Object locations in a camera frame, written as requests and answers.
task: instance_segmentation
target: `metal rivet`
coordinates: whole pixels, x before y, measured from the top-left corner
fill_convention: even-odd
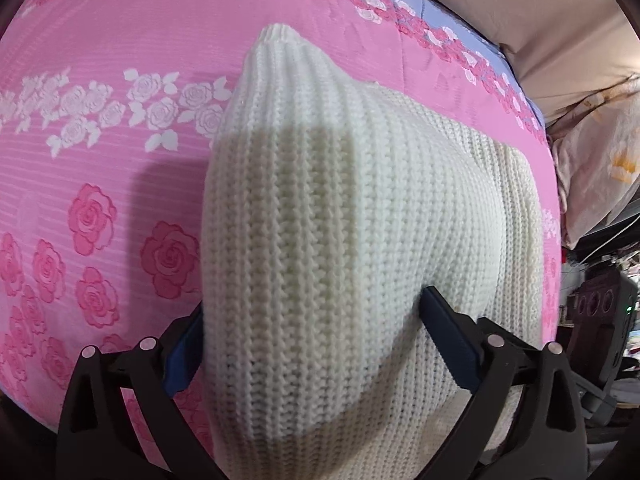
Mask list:
[[[82,349],[82,357],[88,359],[89,357],[93,357],[95,355],[95,346],[85,346]]]
[[[142,348],[143,350],[153,350],[155,347],[155,337],[145,337],[142,341],[140,341],[140,348]]]
[[[504,346],[504,339],[497,334],[491,334],[486,340],[494,348],[502,348]]]
[[[560,343],[549,343],[548,348],[552,354],[560,355],[562,353],[562,345]]]

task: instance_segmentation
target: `blue clamp pad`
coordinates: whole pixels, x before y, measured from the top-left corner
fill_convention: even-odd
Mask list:
[[[169,397],[188,388],[202,362],[204,342],[202,304],[185,319],[184,331],[177,334],[173,345],[163,355],[162,386]]]
[[[481,330],[469,316],[457,314],[434,286],[422,290],[418,312],[456,384],[476,393],[484,361]]]

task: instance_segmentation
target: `pink bedsheet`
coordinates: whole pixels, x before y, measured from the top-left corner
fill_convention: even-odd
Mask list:
[[[520,149],[544,215],[543,333],[556,327],[558,199],[512,75],[401,0],[28,0],[0,41],[0,386],[55,428],[82,347],[130,348],[200,299],[209,143],[268,23],[355,78]],[[176,401],[210,449],[200,381]],[[146,451],[151,437],[127,405]]]

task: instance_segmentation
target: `black clamp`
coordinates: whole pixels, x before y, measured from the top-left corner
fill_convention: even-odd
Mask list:
[[[456,383],[472,397],[417,480],[587,477],[584,407],[576,386],[581,378],[558,343],[540,351],[487,318],[474,322],[454,312],[432,286],[421,293],[419,313]],[[201,358],[200,306],[160,339],[145,338],[133,350],[84,348],[60,420],[58,480],[228,480],[171,399],[188,386]],[[482,464],[509,390],[519,384],[524,390],[507,439],[493,461]],[[145,459],[120,388],[134,390],[171,472]]]

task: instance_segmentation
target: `white knit fabric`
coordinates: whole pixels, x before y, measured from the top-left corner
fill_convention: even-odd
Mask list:
[[[202,265],[214,453],[232,480],[417,475],[466,399],[418,319],[424,285],[540,342],[524,156],[353,80],[285,25],[247,55],[213,145]]]

